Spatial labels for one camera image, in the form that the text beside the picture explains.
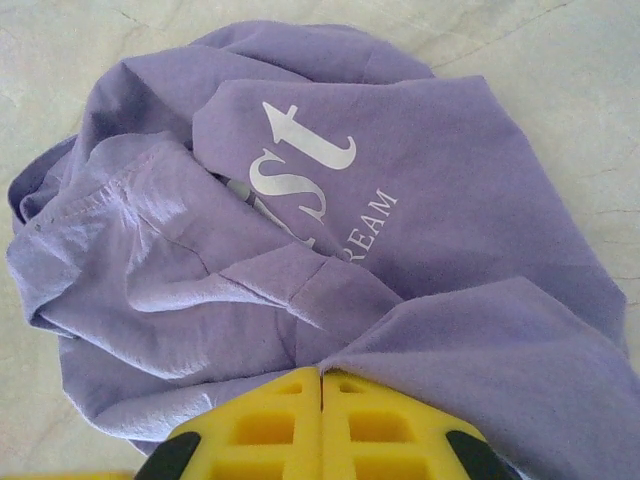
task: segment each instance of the purple t-shirt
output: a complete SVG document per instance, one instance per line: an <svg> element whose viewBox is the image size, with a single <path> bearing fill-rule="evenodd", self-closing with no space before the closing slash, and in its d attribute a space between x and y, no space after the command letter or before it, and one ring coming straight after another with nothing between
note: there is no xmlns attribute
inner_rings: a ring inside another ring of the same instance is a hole
<svg viewBox="0 0 640 480"><path fill-rule="evenodd" d="M9 200L66 393L143 450L318 365L535 478L638 478L624 295L481 77L347 27L231 25L114 66Z"/></svg>

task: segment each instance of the black plastic part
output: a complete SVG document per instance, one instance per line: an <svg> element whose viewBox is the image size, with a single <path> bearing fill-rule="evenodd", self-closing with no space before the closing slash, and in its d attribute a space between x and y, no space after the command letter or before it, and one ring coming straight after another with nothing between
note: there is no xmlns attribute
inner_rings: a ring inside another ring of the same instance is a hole
<svg viewBox="0 0 640 480"><path fill-rule="evenodd" d="M503 463L482 440L458 430L447 432L447 440L470 480L522 480L518 472Z"/></svg>
<svg viewBox="0 0 640 480"><path fill-rule="evenodd" d="M161 443L144 462L134 480L180 480L200 438L196 432L185 432Z"/></svg>

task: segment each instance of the lavender fabric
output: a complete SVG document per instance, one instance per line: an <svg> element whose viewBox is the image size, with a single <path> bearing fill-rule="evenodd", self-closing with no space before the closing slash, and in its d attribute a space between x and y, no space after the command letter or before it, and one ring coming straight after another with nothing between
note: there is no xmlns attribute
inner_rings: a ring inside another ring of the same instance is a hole
<svg viewBox="0 0 640 480"><path fill-rule="evenodd" d="M481 77L346 27L231 25L114 66L9 201L64 390L145 451L318 365L535 478L640 475L625 298Z"/></svg>

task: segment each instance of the rectangular hole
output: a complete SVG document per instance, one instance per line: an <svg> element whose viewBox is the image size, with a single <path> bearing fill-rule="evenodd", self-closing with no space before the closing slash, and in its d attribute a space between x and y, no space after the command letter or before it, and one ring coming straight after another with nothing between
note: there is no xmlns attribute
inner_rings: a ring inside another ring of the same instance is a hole
<svg viewBox="0 0 640 480"><path fill-rule="evenodd" d="M358 457L357 480L430 480L420 458Z"/></svg>
<svg viewBox="0 0 640 480"><path fill-rule="evenodd" d="M211 480L282 480L283 463L224 463L216 466Z"/></svg>
<svg viewBox="0 0 640 480"><path fill-rule="evenodd" d="M281 395L297 395L302 393L302 385L299 383L292 383L291 385L287 385L286 387L278 390L278 393Z"/></svg>
<svg viewBox="0 0 640 480"><path fill-rule="evenodd" d="M342 393L363 393L360 387L349 382L342 382L340 384L340 391Z"/></svg>
<svg viewBox="0 0 640 480"><path fill-rule="evenodd" d="M295 417L288 413L254 413L236 423L233 445L274 445L293 443Z"/></svg>
<svg viewBox="0 0 640 480"><path fill-rule="evenodd" d="M357 412L349 415L352 442L408 443L415 441L407 421L393 412Z"/></svg>

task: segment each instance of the marble surface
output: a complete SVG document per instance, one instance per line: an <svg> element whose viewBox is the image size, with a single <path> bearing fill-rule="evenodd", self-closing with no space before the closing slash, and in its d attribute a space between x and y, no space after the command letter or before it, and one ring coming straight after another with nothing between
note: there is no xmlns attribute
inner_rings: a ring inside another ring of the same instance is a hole
<svg viewBox="0 0 640 480"><path fill-rule="evenodd" d="M0 182L78 128L95 80L123 56L230 22L346 23L444 77L484 75L629 298L640 371L638 0L0 0ZM0 240L11 238L0 204ZM55 338L24 326L0 268L0 474L136 468L61 392Z"/></svg>

